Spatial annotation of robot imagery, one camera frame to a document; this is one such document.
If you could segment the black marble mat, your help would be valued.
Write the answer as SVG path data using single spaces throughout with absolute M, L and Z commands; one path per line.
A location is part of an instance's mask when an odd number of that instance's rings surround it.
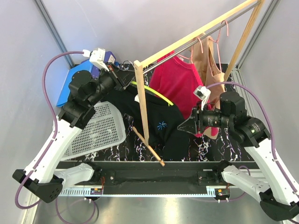
M 72 160 L 155 161 L 155 157 L 133 131 L 133 118 L 126 114 L 121 115 L 126 128 L 126 138 L 122 143 L 97 152 L 85 154 Z M 206 136 L 197 138 L 191 134 L 189 134 L 189 137 L 188 156 L 180 161 L 220 161 L 223 159 L 227 161 L 252 160 L 245 149 L 228 135 L 227 129 L 221 129 L 214 140 Z M 160 155 L 163 147 L 157 146 L 152 148 L 163 159 Z

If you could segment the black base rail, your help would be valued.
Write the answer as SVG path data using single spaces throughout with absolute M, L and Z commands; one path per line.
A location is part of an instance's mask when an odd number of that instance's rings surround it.
M 215 197 L 227 183 L 214 174 L 218 162 L 97 161 L 104 182 L 80 182 L 61 196 Z

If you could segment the light blue binder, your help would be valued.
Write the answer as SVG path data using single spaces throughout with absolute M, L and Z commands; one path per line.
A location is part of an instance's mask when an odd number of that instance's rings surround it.
M 64 85 L 62 87 L 62 90 L 60 92 L 56 107 L 62 107 L 67 102 L 68 96 L 70 94 L 69 84 L 72 80 L 73 75 L 76 72 L 81 71 L 81 70 L 86 70 L 86 71 L 90 72 L 92 70 L 92 67 L 93 67 L 93 65 L 89 62 L 89 60 L 85 60 L 81 64 L 79 64 L 69 70 L 69 72 L 66 76 Z

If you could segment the wooden clothes rack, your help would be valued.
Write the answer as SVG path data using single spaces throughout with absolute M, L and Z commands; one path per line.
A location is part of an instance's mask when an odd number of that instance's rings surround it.
M 144 59 L 142 62 L 136 60 L 134 61 L 134 69 L 135 69 L 135 79 L 137 82 L 137 91 L 139 97 L 139 105 L 141 111 L 141 118 L 142 118 L 142 127 L 144 135 L 140 135 L 137 130 L 133 127 L 133 131 L 137 134 L 137 136 L 144 142 L 145 146 L 150 150 L 150 152 L 154 155 L 156 160 L 161 166 L 165 166 L 165 162 L 157 155 L 154 149 L 149 145 L 149 127 L 148 127 L 148 115 L 147 115 L 147 106 L 146 106 L 146 95 L 145 95 L 145 86 L 144 86 L 144 74 L 152 70 L 153 68 L 159 66 L 159 63 L 156 63 L 154 66 L 150 67 L 149 69 L 143 70 L 144 67 L 147 67 L 149 64 L 155 62 L 162 56 L 172 52 L 179 47 L 183 46 L 184 44 L 188 43 L 193 38 L 197 37 L 203 32 L 214 28 L 214 30 L 207 33 L 207 35 L 211 35 L 212 33 L 221 29 L 224 24 L 222 23 L 224 20 L 228 22 L 232 22 L 239 16 L 243 15 L 249 10 L 253 10 L 251 16 L 247 22 L 247 25 L 243 31 L 243 34 L 239 40 L 239 43 L 234 51 L 234 54 L 230 60 L 226 73 L 224 75 L 224 79 L 227 80 L 228 76 L 230 75 L 232 69 L 235 66 L 235 63 L 240 55 L 241 50 L 243 49 L 245 42 L 255 24 L 255 21 L 261 11 L 261 8 L 264 4 L 263 0 L 247 0 L 242 4 L 234 7 L 233 9 L 229 10 L 228 12 L 224 13 L 223 15 L 217 17 L 216 19 L 212 20 L 208 24 L 200 27 L 199 29 L 191 32 L 190 34 L 186 35 L 185 37 L 177 40 L 176 42 L 172 43 L 171 45 L 165 47 L 164 49 L 160 50 L 159 52 L 153 54 L 152 56 Z

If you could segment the white plastic basket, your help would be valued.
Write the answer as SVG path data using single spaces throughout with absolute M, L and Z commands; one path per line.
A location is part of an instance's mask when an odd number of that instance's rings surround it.
M 74 159 L 122 143 L 126 138 L 120 111 L 109 102 L 94 106 L 95 114 L 83 131 L 72 141 L 62 160 Z

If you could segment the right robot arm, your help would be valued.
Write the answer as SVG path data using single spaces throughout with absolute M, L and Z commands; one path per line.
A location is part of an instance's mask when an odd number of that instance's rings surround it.
M 266 182 L 240 171 L 231 162 L 221 161 L 213 168 L 212 179 L 218 185 L 232 184 L 253 197 L 264 213 L 274 221 L 299 222 L 299 184 L 287 171 L 265 124 L 247 115 L 244 99 L 236 92 L 220 95 L 220 109 L 194 107 L 178 130 L 203 133 L 208 127 L 228 129 L 228 134 L 254 159 Z

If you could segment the red t shirt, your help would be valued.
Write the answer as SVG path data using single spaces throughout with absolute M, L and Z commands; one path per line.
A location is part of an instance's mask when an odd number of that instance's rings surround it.
M 192 108 L 199 101 L 193 92 L 200 85 L 204 84 L 195 65 L 182 61 L 178 56 L 155 68 L 149 83 L 150 88 L 175 103 L 184 119 L 191 115 Z

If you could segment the dark blue binder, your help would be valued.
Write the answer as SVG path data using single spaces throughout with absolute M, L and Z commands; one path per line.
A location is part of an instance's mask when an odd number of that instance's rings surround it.
M 115 64 L 115 61 L 116 61 L 116 57 L 114 56 L 114 54 L 111 51 L 106 51 L 104 62 Z M 91 70 L 91 75 L 94 79 L 97 79 L 100 75 L 100 69 L 93 65 Z

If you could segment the neon yellow hanger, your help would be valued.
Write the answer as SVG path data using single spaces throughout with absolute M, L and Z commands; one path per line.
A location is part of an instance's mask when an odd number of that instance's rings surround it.
M 153 105 L 158 105 L 158 106 L 174 106 L 173 102 L 171 102 L 167 97 L 163 96 L 158 91 L 156 91 L 148 86 L 144 86 L 144 88 L 145 88 L 146 97 L 149 97 L 147 99 L 147 103 L 151 103 Z M 137 92 L 137 82 L 136 81 L 132 81 L 130 83 L 129 91 L 132 94 L 135 93 L 134 101 L 140 103 L 139 95 Z

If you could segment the beige top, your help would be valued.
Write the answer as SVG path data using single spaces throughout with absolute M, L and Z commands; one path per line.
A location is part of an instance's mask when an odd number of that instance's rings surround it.
M 224 73 L 217 67 L 214 59 L 212 37 L 208 36 L 191 47 L 191 63 L 205 86 L 224 81 Z M 213 109 L 220 109 L 220 95 L 225 92 L 223 84 L 210 88 L 209 102 Z

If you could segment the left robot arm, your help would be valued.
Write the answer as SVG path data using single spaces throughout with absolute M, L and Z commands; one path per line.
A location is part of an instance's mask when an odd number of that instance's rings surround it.
M 73 140 L 84 130 L 96 113 L 95 105 L 110 91 L 126 89 L 135 77 L 133 70 L 120 70 L 112 65 L 102 70 L 98 79 L 90 72 L 76 72 L 69 83 L 68 101 L 54 117 L 54 133 L 38 155 L 25 169 L 17 169 L 12 177 L 41 201 L 53 202 L 65 188 L 80 182 L 97 184 L 101 179 L 99 166 L 83 162 L 65 171 L 56 167 Z

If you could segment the black t shirt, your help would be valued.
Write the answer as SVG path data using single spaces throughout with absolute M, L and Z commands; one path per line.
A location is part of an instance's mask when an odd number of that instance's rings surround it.
M 143 134 L 139 102 L 135 101 L 137 88 L 129 86 L 124 91 L 113 89 L 102 100 L 113 104 L 121 114 L 133 118 L 133 125 Z M 189 134 L 178 130 L 183 115 L 176 105 L 168 105 L 163 99 L 146 93 L 149 126 L 149 145 L 162 146 L 160 155 L 166 161 L 180 161 L 188 156 Z

